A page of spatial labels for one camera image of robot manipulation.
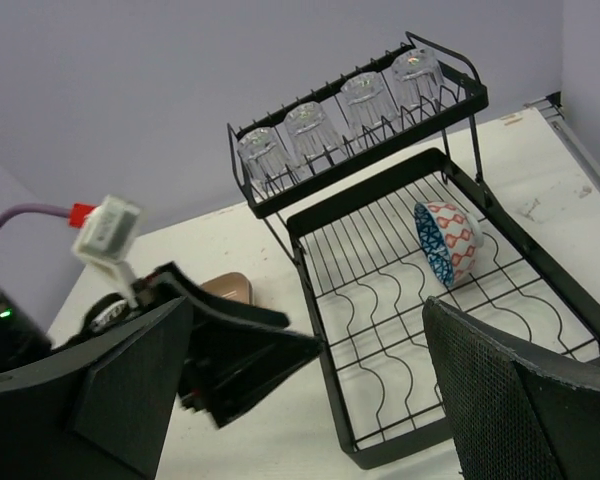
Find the brown square panda plate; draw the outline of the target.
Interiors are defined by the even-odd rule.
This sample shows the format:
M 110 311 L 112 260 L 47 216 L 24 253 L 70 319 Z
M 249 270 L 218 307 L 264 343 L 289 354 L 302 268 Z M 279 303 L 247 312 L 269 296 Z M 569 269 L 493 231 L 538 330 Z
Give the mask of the brown square panda plate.
M 244 304 L 254 305 L 252 283 L 240 272 L 229 272 L 205 281 L 200 287 L 215 296 Z

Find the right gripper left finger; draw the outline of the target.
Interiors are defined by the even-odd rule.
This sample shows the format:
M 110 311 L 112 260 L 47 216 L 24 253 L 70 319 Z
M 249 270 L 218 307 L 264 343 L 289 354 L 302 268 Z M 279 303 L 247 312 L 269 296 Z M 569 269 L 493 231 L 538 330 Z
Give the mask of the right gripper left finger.
M 192 314 L 172 300 L 0 374 L 0 479 L 154 478 Z

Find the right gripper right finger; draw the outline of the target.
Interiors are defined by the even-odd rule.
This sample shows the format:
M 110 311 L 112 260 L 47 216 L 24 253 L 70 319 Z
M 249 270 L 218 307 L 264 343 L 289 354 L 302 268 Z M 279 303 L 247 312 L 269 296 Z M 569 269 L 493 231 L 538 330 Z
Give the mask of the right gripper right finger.
M 467 479 L 600 479 L 600 358 L 580 362 L 430 297 L 425 336 Z

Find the white red patterned bowl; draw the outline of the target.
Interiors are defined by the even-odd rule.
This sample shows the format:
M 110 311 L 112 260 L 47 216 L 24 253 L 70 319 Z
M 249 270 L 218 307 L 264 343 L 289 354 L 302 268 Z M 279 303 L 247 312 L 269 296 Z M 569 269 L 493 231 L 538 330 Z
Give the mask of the white red patterned bowl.
M 447 288 L 474 269 L 484 234 L 477 219 L 446 201 L 417 202 L 413 217 L 420 247 L 437 278 Z

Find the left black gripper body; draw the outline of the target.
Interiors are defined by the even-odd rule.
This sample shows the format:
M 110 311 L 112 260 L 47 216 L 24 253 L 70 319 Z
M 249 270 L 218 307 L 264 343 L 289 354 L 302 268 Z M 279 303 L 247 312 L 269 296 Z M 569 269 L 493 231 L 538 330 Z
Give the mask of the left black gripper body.
M 190 280 L 180 272 L 152 272 L 133 285 L 133 301 L 99 300 L 83 317 L 70 345 L 120 345 L 152 327 L 174 328 L 183 345 L 190 342 Z

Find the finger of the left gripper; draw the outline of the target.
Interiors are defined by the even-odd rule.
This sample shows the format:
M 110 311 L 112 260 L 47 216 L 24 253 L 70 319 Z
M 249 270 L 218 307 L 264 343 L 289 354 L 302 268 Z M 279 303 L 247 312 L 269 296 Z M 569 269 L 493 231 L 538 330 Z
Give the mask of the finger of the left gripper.
M 321 339 L 286 330 L 194 334 L 179 382 L 183 408 L 223 428 L 321 354 Z
M 177 286 L 183 287 L 187 294 L 191 294 L 195 299 L 215 311 L 273 328 L 285 329 L 289 326 L 289 318 L 282 312 L 226 299 L 207 292 L 184 274 L 173 261 L 156 267 L 152 271 L 152 278 L 157 278 L 162 274 L 170 275 Z

